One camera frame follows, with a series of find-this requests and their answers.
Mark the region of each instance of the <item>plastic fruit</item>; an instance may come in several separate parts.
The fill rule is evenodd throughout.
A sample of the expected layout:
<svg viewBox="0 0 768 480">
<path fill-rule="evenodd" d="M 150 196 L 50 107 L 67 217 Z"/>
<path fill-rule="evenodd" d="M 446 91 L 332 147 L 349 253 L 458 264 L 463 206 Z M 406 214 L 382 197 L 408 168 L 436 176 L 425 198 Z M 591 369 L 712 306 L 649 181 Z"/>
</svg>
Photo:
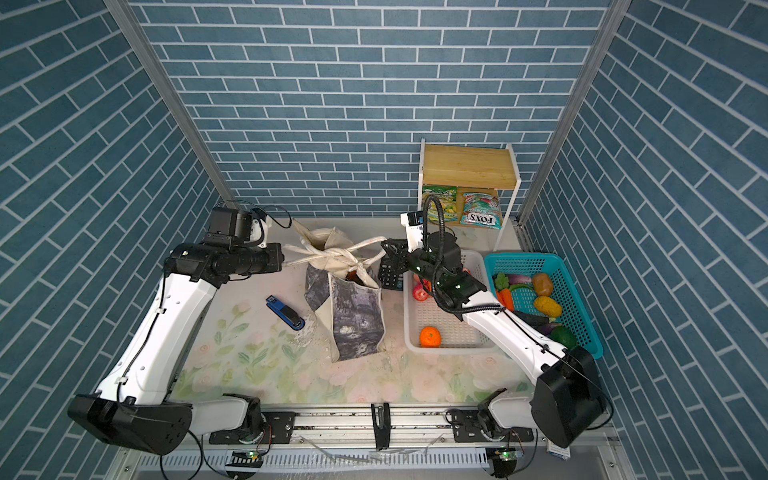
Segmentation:
<svg viewBox="0 0 768 480">
<path fill-rule="evenodd" d="M 575 348 L 578 345 L 578 339 L 566 326 L 556 326 L 549 334 L 549 338 L 557 343 L 562 343 L 567 349 Z"/>
<path fill-rule="evenodd" d="M 416 286 L 413 287 L 413 298 L 417 299 L 419 302 L 423 302 L 429 298 L 429 294 L 424 291 L 424 287 L 421 283 L 417 283 Z"/>
<path fill-rule="evenodd" d="M 431 292 L 432 291 L 432 282 L 430 282 L 426 278 L 422 279 L 420 276 L 416 275 L 415 273 L 413 274 L 413 284 L 414 285 L 421 284 L 422 280 L 424 280 L 424 285 L 427 287 L 427 290 L 429 292 Z"/>
<path fill-rule="evenodd" d="M 531 280 L 533 280 L 533 288 L 536 290 L 536 295 L 551 296 L 554 292 L 552 280 L 546 273 L 536 273 Z"/>
<path fill-rule="evenodd" d="M 533 302 L 533 306 L 539 312 L 552 318 L 558 318 L 563 314 L 563 307 L 548 296 L 540 296 Z"/>
<path fill-rule="evenodd" d="M 440 330 L 436 329 L 434 326 L 425 326 L 419 334 L 419 342 L 425 348 L 439 347 L 440 342 L 442 342 Z"/>
</svg>

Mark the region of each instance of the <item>teal plastic basket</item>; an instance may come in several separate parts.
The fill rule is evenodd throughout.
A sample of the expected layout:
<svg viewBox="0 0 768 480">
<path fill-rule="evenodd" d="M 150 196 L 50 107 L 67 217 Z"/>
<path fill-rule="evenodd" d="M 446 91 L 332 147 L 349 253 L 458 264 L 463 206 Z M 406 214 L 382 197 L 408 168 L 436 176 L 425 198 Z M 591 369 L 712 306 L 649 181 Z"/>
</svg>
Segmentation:
<svg viewBox="0 0 768 480">
<path fill-rule="evenodd" d="M 544 272 L 549 275 L 554 285 L 551 297 L 563 307 L 563 314 L 558 320 L 576 335 L 578 344 L 595 359 L 603 356 L 603 344 L 600 343 L 598 334 L 594 331 L 587 309 L 581 302 L 576 285 L 563 259 L 551 253 L 492 253 L 485 258 L 485 269 L 491 285 L 496 273 L 534 276 L 536 273 Z M 541 315 L 533 306 L 536 300 L 536 293 L 533 290 L 522 288 L 513 290 L 512 299 L 515 301 L 515 310 Z"/>
</svg>

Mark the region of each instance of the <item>tangerine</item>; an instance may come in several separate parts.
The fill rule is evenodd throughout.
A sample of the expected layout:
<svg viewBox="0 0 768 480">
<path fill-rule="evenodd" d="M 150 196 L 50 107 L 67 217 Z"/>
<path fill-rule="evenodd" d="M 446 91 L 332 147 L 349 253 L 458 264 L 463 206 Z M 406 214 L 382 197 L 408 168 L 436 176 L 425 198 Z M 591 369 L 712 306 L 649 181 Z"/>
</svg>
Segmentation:
<svg viewBox="0 0 768 480">
<path fill-rule="evenodd" d="M 442 342 L 440 330 L 436 329 L 434 326 L 425 326 L 419 334 L 419 342 L 422 344 L 422 347 L 425 348 L 439 347 Z"/>
</svg>

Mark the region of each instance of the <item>black clamp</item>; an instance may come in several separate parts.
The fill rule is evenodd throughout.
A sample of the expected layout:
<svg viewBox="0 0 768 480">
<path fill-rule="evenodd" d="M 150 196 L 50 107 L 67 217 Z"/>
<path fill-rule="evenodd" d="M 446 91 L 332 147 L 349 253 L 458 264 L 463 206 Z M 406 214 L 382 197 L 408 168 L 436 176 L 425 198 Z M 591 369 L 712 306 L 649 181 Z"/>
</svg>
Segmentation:
<svg viewBox="0 0 768 480">
<path fill-rule="evenodd" d="M 389 433 L 392 431 L 392 420 L 389 417 L 389 404 L 380 406 L 371 404 L 373 418 L 373 436 L 376 439 L 376 451 L 389 448 Z"/>
</svg>

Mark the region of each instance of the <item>black cable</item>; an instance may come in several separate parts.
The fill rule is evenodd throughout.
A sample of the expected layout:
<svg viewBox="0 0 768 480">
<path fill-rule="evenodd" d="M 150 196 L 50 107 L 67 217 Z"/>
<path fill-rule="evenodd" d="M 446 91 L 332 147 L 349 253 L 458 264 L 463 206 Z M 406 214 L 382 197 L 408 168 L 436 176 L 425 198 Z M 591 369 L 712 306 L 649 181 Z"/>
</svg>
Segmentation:
<svg viewBox="0 0 768 480">
<path fill-rule="evenodd" d="M 272 424 L 270 424 L 270 441 L 269 441 L 269 443 L 266 444 L 266 451 L 265 452 L 259 452 L 259 447 L 257 445 L 256 446 L 256 453 L 259 454 L 259 458 L 262 458 L 267 453 L 269 453 L 271 449 L 272 449 Z"/>
<path fill-rule="evenodd" d="M 438 272 L 444 260 L 442 256 L 443 256 L 443 250 L 445 248 L 445 215 L 442 210 L 442 204 L 440 203 L 440 200 L 435 195 L 427 195 L 427 197 L 424 199 L 422 210 L 425 212 L 429 211 L 430 203 L 434 204 L 435 210 L 437 210 L 438 228 L 439 228 L 437 260 L 435 262 L 435 266 L 433 267 L 433 271 L 432 271 L 432 288 L 436 289 Z M 424 223 L 424 228 L 422 230 L 422 246 L 425 249 L 428 248 L 427 247 L 427 223 Z M 443 301 L 443 298 L 440 297 L 440 295 L 432 295 L 432 297 L 435 299 L 435 303 L 437 303 L 437 306 L 440 307 L 441 310 L 447 313 L 452 313 L 454 315 L 465 315 L 466 313 L 485 312 L 489 310 L 498 312 L 504 309 L 503 305 L 498 303 L 484 303 L 482 305 L 453 308 L 446 305 L 445 302 Z"/>
<path fill-rule="evenodd" d="M 291 225 L 293 225 L 293 217 L 291 217 L 291 216 L 290 216 L 290 212 L 288 211 L 288 209 L 287 209 L 287 208 L 285 208 L 285 207 L 281 207 L 280 205 L 264 205 L 263 207 L 260 207 L 260 208 L 261 208 L 261 210 L 264 210 L 264 209 L 265 209 L 265 208 L 267 208 L 267 207 L 275 207 L 275 208 L 279 208 L 279 209 L 281 209 L 283 212 L 285 212 L 285 213 L 286 213 L 286 215 L 288 216 L 288 225 L 283 225 L 282 223 L 278 222 L 278 221 L 277 221 L 277 219 L 276 219 L 275 217 L 273 217 L 272 215 L 270 215 L 268 212 L 266 212 L 266 211 L 265 211 L 264 213 L 265 213 L 265 214 L 267 214 L 267 215 L 270 215 L 270 217 L 272 217 L 272 220 L 273 220 L 275 223 L 277 223 L 277 226 L 278 226 L 278 227 L 281 227 L 281 228 L 286 228 L 286 229 L 288 229 L 288 228 L 291 228 Z"/>
<path fill-rule="evenodd" d="M 149 336 L 152 334 L 152 329 L 154 328 L 154 324 L 157 322 L 157 319 L 160 317 L 160 312 L 163 309 L 163 302 L 165 300 L 165 266 L 168 262 L 168 258 L 163 260 L 163 282 L 161 284 L 160 288 L 160 305 L 157 307 L 158 311 L 154 314 L 154 318 L 152 319 L 152 323 L 149 325 L 149 330 L 147 331 L 147 335 L 144 337 L 144 342 L 139 347 L 138 352 L 136 352 L 136 355 L 134 355 L 134 358 L 131 359 L 131 361 L 128 363 L 128 365 L 125 367 L 125 370 L 123 371 L 123 375 L 121 377 L 125 377 L 128 373 L 128 370 L 131 369 L 131 367 L 134 365 L 134 362 L 139 357 L 141 352 L 144 350 L 144 347 L 147 345 L 147 342 L 149 341 Z M 131 418 L 134 418 L 134 413 L 131 412 L 123 402 L 120 401 L 120 388 L 123 386 L 122 382 L 118 382 L 118 391 L 117 391 L 117 398 L 115 399 L 118 403 L 118 407 L 128 416 Z"/>
<path fill-rule="evenodd" d="M 214 467 L 210 466 L 210 463 L 208 463 L 208 459 L 205 458 L 205 450 L 203 448 L 204 441 L 203 441 L 202 437 L 200 438 L 200 440 L 198 440 L 197 437 L 195 436 L 195 434 L 192 433 L 192 431 L 187 430 L 187 433 L 192 435 L 192 438 L 194 439 L 194 441 L 197 442 L 197 446 L 200 447 L 200 457 L 203 459 L 203 462 L 205 462 L 205 465 L 208 465 L 208 468 L 210 468 L 211 470 L 213 470 L 217 474 L 219 474 L 219 475 L 221 475 L 223 477 L 227 477 L 227 478 L 229 478 L 231 480 L 232 478 L 229 475 L 227 475 L 226 473 L 221 473 L 218 470 L 216 470 Z"/>
<path fill-rule="evenodd" d="M 256 208 L 259 208 L 259 209 L 261 209 L 261 210 L 262 210 L 262 211 L 263 211 L 263 212 L 264 212 L 266 215 L 269 215 L 270 217 L 272 217 L 272 220 L 273 220 L 275 223 L 277 223 L 277 226 L 278 226 L 278 227 L 281 227 L 281 228 L 286 228 L 286 229 L 287 229 L 287 228 L 291 228 L 291 225 L 293 225 L 293 217 L 291 217 L 291 214 L 290 214 L 290 212 L 288 211 L 288 209 L 286 209 L 285 207 L 282 207 L 282 206 L 280 206 L 280 205 L 259 205 L 259 204 L 255 204 L 254 202 L 249 202 L 248 200 L 222 200 L 221 202 L 218 202 L 218 203 L 216 203 L 216 204 L 214 205 L 214 208 L 218 207 L 219 205 L 228 204 L 229 202 L 235 202 L 235 203 L 240 203 L 240 204 L 248 204 L 248 205 L 253 205 L 253 206 L 254 206 L 254 207 L 256 207 Z M 275 208 L 279 208 L 279 209 L 281 209 L 283 212 L 285 212 L 285 213 L 286 213 L 286 215 L 288 216 L 288 225 L 283 225 L 282 223 L 278 222 L 278 221 L 277 221 L 277 219 L 276 219 L 275 217 L 273 217 L 272 215 L 270 215 L 270 214 L 269 214 L 269 212 L 267 212 L 266 210 L 264 210 L 264 209 L 265 209 L 265 208 L 267 208 L 267 207 L 275 207 Z"/>
<path fill-rule="evenodd" d="M 538 446 L 538 430 L 536 429 L 535 431 L 536 431 L 536 440 L 534 440 L 534 443 L 533 443 L 533 453 L 531 454 L 531 459 L 528 460 L 528 463 L 525 464 L 525 467 L 520 468 L 519 470 L 515 470 L 514 472 L 512 472 L 513 475 L 515 473 L 520 473 L 523 470 L 525 470 L 526 468 L 530 467 L 531 463 L 533 463 L 533 459 L 536 458 L 536 451 L 538 450 L 536 448 Z"/>
<path fill-rule="evenodd" d="M 550 355 L 552 355 L 554 358 L 556 358 L 556 359 L 560 360 L 561 362 L 563 362 L 565 365 L 568 365 L 568 362 L 566 362 L 566 361 L 565 361 L 565 359 L 563 359 L 563 358 L 562 358 L 562 357 L 560 357 L 560 356 L 557 356 L 557 355 L 555 355 L 555 354 L 554 354 L 554 352 L 552 352 L 552 351 L 551 351 L 549 348 L 547 348 L 547 347 L 543 346 L 543 345 L 542 345 L 542 344 L 540 344 L 540 343 L 539 343 L 539 342 L 538 342 L 538 341 L 537 341 L 535 338 L 533 338 L 532 336 L 530 336 L 530 335 L 528 334 L 528 332 L 526 332 L 526 331 L 525 331 L 525 329 L 524 329 L 522 326 L 520 326 L 520 325 L 519 325 L 519 324 L 518 324 L 518 323 L 515 321 L 515 319 L 513 319 L 513 318 L 512 318 L 512 317 L 509 315 L 509 311 L 508 311 L 508 310 L 503 310 L 503 311 L 504 311 L 504 314 L 507 316 L 507 318 L 509 318 L 509 320 L 510 320 L 512 323 L 514 323 L 514 324 L 515 324 L 515 325 L 516 325 L 516 326 L 517 326 L 517 327 L 520 329 L 520 331 L 521 331 L 521 332 L 523 332 L 523 333 L 525 334 L 525 336 L 527 336 L 527 337 L 528 337 L 528 338 L 529 338 L 529 339 L 530 339 L 530 340 L 531 340 L 533 343 L 535 343 L 536 345 L 538 345 L 538 346 L 539 346 L 539 348 L 541 348 L 541 351 L 542 351 L 542 352 L 547 352 L 547 353 L 549 353 Z M 568 351 L 567 351 L 567 350 L 566 350 L 566 351 L 564 351 L 564 353 L 565 353 L 565 355 L 566 355 L 566 356 L 569 356 L 569 357 L 571 357 L 572 359 L 576 360 L 576 359 L 575 359 L 575 358 L 574 358 L 574 357 L 573 357 L 573 356 L 572 356 L 570 353 L 568 353 Z M 614 406 L 614 403 L 611 401 L 611 397 L 609 397 L 609 396 L 608 396 L 608 394 L 607 394 L 605 391 L 603 391 L 603 389 L 602 389 L 602 388 L 600 388 L 600 386 L 599 386 L 597 383 L 595 383 L 595 382 L 593 382 L 592 380 L 590 380 L 590 379 L 589 379 L 589 378 L 588 378 L 588 377 L 587 377 L 587 376 L 586 376 L 584 373 L 581 373 L 581 372 L 579 372 L 578 370 L 576 370 L 574 367 L 572 367 L 572 366 L 570 366 L 570 365 L 568 365 L 568 367 L 570 367 L 570 368 L 571 368 L 571 370 L 573 370 L 574 372 L 576 372 L 576 373 L 578 373 L 579 375 L 581 375 L 581 376 L 582 376 L 582 377 L 583 377 L 585 380 L 587 380 L 589 383 L 591 383 L 591 384 L 592 384 L 592 386 L 594 386 L 596 389 L 598 389 L 598 391 L 600 392 L 600 394 L 601 394 L 601 395 L 602 395 L 602 396 L 603 396 L 603 397 L 606 399 L 606 401 L 607 401 L 607 403 L 608 403 L 608 406 L 610 406 L 610 407 L 611 407 L 611 413 L 608 415 L 608 418 L 607 418 L 607 419 L 605 419 L 605 421 L 604 421 L 604 422 L 602 422 L 600 425 L 597 425 L 597 426 L 594 426 L 594 427 L 589 427 L 588 429 L 585 429 L 585 430 L 597 430 L 597 429 L 599 429 L 599 428 L 601 428 L 601 427 L 604 427 L 604 426 L 606 426 L 606 425 L 607 425 L 607 424 L 608 424 L 608 423 L 609 423 L 609 422 L 610 422 L 610 421 L 611 421 L 611 420 L 614 418 L 614 413 L 616 412 L 616 407 Z"/>
<path fill-rule="evenodd" d="M 200 462 L 197 464 L 197 470 L 194 471 L 191 477 L 187 478 L 187 480 L 192 480 L 192 478 L 195 478 L 197 474 L 200 473 L 200 469 L 203 468 L 203 460 L 205 460 L 205 455 L 203 455 L 203 445 L 197 440 L 197 437 L 194 436 L 192 432 L 187 431 L 187 433 L 192 435 L 192 438 L 194 438 L 195 442 L 197 442 L 197 446 L 200 447 Z M 165 475 L 165 468 L 163 468 L 163 457 L 164 455 L 160 455 L 160 473 L 163 474 L 163 478 L 165 478 L 165 480 L 170 480 L 168 475 Z"/>
<path fill-rule="evenodd" d="M 461 412 L 462 410 L 459 409 L 448 409 L 445 411 L 445 413 L 442 414 L 442 417 L 445 419 L 445 422 L 448 423 L 451 427 L 461 427 L 464 426 L 464 423 L 458 421 L 454 417 L 454 412 Z"/>
</svg>

